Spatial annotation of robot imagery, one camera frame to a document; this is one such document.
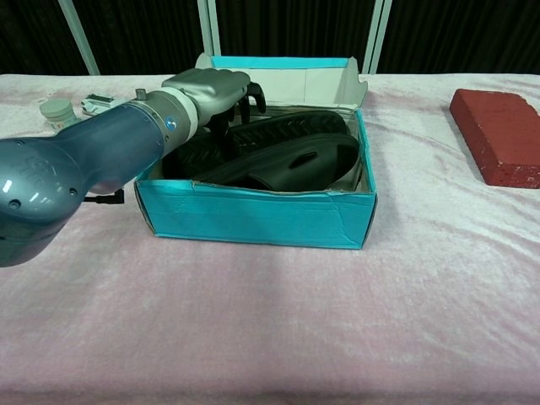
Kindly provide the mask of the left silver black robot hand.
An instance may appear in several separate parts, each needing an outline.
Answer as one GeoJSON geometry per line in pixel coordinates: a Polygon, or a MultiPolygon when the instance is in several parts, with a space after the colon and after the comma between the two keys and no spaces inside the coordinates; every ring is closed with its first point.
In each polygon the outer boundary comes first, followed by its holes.
{"type": "Polygon", "coordinates": [[[250,97],[261,113],[267,110],[262,87],[243,72],[192,68],[166,79],[161,89],[174,95],[188,113],[189,137],[209,124],[214,116],[228,114],[236,105],[240,107],[242,122],[247,123],[250,120],[250,97]]]}

